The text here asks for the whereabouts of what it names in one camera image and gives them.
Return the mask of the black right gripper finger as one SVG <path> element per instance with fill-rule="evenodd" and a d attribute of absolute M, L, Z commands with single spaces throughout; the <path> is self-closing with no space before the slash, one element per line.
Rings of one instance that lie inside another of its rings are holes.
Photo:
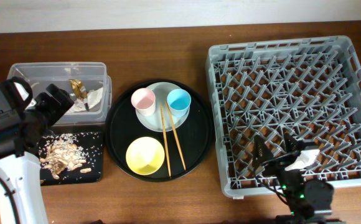
<path fill-rule="evenodd" d="M 316 149 L 316 143 L 306 139 L 296 139 L 289 133 L 284 134 L 286 152 L 305 151 Z"/>
<path fill-rule="evenodd" d="M 254 137 L 254 150 L 253 150 L 253 168 L 259 168 L 266 161 L 272 160 L 274 158 L 273 153 L 269 150 L 265 144 L 265 140 L 256 135 Z"/>

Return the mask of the white wrapper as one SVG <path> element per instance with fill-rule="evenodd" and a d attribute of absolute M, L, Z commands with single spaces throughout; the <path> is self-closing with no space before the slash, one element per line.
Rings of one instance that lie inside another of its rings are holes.
<path fill-rule="evenodd" d="M 103 88 L 99 88 L 97 90 L 90 90 L 88 92 L 87 104 L 89 107 L 89 111 L 92 111 L 93 108 L 100 104 L 102 96 Z M 73 106 L 67 111 L 67 113 L 76 113 L 83 111 L 87 111 L 84 102 L 80 99 L 76 99 Z"/>

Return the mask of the brown gold snack wrapper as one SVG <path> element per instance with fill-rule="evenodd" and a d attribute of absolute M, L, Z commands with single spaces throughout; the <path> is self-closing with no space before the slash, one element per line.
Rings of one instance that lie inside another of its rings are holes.
<path fill-rule="evenodd" d="M 78 99 L 80 99 L 80 100 L 87 99 L 88 91 L 85 88 L 85 86 L 81 80 L 70 79 L 70 84 L 71 84 L 73 93 L 75 94 L 75 96 Z"/>

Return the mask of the yellow bowl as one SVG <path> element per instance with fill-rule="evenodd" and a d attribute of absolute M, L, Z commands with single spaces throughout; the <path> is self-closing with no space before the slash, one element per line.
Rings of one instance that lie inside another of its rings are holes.
<path fill-rule="evenodd" d="M 134 140 L 126 150 L 126 164 L 136 174 L 150 175 L 164 163 L 165 152 L 162 144 L 151 137 Z"/>

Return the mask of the wooden chopstick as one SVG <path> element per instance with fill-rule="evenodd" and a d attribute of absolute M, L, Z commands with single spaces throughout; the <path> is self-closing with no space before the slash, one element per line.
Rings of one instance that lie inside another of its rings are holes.
<path fill-rule="evenodd" d="M 174 133 L 174 137 L 175 137 L 175 140 L 176 140 L 176 144 L 177 144 L 177 148 L 178 148 L 178 151 L 179 151 L 180 159 L 181 159 L 184 170 L 186 170 L 186 165 L 185 165 L 184 156 L 183 156 L 183 153 L 182 153 L 182 148 L 181 148 L 181 145 L 180 145 L 180 142 L 179 142 L 176 127 L 175 127 L 174 122 L 173 122 L 172 113 L 171 113 L 170 107 L 169 107 L 167 102 L 166 102 L 166 107 L 167 107 L 167 112 L 169 113 L 169 118 L 170 118 L 170 122 L 171 122 L 171 126 L 172 126 L 172 132 Z"/>
<path fill-rule="evenodd" d="M 163 111 L 163 106 L 162 105 L 160 105 L 159 107 L 160 107 L 160 114 L 161 114 L 162 135 L 163 135 L 163 138 L 164 138 L 164 150 L 165 150 L 165 155 L 166 155 L 167 170 L 168 170 L 169 177 L 171 178 L 172 177 L 171 162 L 170 162 L 170 158 L 169 158 L 169 151 L 168 151 L 168 145 L 167 145 L 164 111 Z"/>

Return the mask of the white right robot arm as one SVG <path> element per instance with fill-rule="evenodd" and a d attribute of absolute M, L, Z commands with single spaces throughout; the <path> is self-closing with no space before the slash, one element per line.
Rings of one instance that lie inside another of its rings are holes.
<path fill-rule="evenodd" d="M 296 139 L 284 134 L 286 153 L 275 157 L 263 137 L 254 137 L 253 176 L 290 209 L 278 215 L 275 223 L 341 223 L 328 220 L 332 214 L 334 187 L 324 180 L 304 180 L 301 170 L 312 165 L 320 150 L 313 140 Z"/>

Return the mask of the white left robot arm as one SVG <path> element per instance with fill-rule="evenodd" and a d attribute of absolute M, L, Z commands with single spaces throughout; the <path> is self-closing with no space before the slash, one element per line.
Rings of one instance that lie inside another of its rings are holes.
<path fill-rule="evenodd" d="M 38 144 L 71 107 L 54 84 L 37 96 L 22 78 L 0 83 L 0 217 L 2 223 L 47 223 Z"/>

